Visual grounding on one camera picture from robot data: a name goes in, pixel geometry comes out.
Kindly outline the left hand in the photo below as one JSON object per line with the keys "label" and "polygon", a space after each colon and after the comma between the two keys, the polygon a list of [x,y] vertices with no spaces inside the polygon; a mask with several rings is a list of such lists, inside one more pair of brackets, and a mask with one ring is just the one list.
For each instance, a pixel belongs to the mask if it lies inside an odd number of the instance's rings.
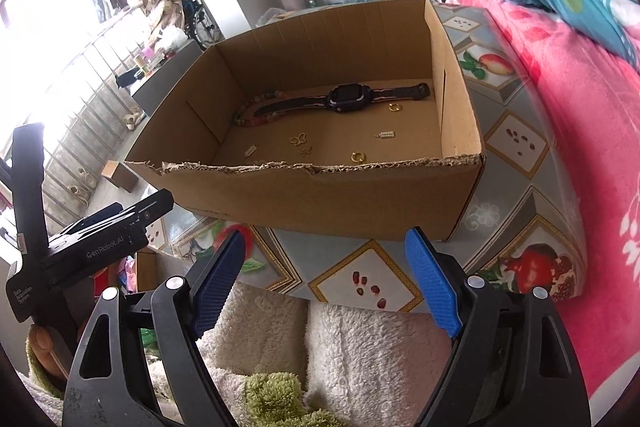
{"label": "left hand", "polygon": [[53,340],[48,330],[45,327],[32,324],[28,333],[28,343],[46,374],[65,383],[66,375],[60,363],[56,361]]}

